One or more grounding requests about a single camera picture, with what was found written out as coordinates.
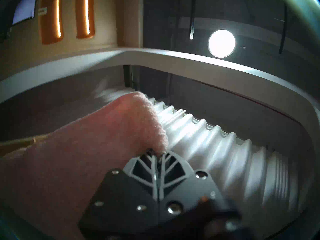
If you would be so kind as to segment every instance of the orange slot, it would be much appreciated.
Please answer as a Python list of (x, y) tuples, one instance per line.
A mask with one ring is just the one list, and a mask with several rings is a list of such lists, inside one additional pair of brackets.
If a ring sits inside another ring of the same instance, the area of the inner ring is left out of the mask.
[(94, 0), (75, 0), (77, 38), (91, 38), (94, 29)]
[(61, 0), (40, 0), (38, 18), (42, 44), (53, 44), (63, 39)]

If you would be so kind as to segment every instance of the bright white light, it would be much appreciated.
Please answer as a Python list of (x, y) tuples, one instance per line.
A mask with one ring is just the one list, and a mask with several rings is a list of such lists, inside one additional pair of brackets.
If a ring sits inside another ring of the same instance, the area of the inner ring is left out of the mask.
[(89, 8), (88, 8), (88, 0), (84, 0), (85, 3), (85, 25), (87, 30), (87, 35), (90, 34), (90, 28), (89, 28)]
[(61, 37), (61, 31), (60, 31), (60, 15), (59, 15), (59, 2), (60, 0), (57, 0), (57, 32), (58, 32), (58, 38)]
[(217, 58), (229, 56), (236, 46), (236, 39), (227, 30), (218, 30), (209, 38), (208, 48), (212, 55)]

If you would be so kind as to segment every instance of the white label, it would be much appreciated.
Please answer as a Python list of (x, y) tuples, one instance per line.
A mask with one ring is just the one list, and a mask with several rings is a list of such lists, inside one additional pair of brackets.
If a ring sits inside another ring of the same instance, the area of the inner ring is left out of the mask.
[(40, 15), (46, 15), (48, 13), (48, 8), (47, 7), (42, 7), (38, 9), (38, 16)]

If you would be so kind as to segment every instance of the wire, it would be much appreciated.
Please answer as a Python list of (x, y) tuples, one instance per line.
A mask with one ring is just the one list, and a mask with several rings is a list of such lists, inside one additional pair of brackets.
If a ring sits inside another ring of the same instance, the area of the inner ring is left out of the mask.
[(282, 36), (281, 36), (281, 43), (280, 43), (279, 54), (282, 53), (283, 45), (284, 45), (284, 43), (285, 43), (286, 32), (287, 32), (287, 25), (288, 25), (288, 9), (287, 9), (287, 5), (284, 4), (284, 22), (283, 22), (283, 29), (282, 29)]
[(190, 39), (193, 39), (193, 32), (195, 31), (195, 7), (196, 0), (191, 0), (191, 17), (190, 17)]

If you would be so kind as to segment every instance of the light gray curved frame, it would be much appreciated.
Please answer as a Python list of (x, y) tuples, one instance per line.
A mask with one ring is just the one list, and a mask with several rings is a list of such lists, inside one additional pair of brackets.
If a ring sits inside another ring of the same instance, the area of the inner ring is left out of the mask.
[[(28, 68), (1, 81), (0, 103), (59, 78), (118, 65), (140, 65), (191, 78), (253, 99), (292, 117), (309, 133), (316, 153), (316, 170), (320, 170), (319, 103), (283, 79), (217, 58), (153, 49), (107, 49), (65, 57)], [(318, 173), (316, 184), (320, 181)], [(314, 209), (314, 214), (320, 211), (318, 205)], [(308, 228), (305, 230), (311, 236), (318, 226), (314, 220), (314, 223), (305, 225)]]

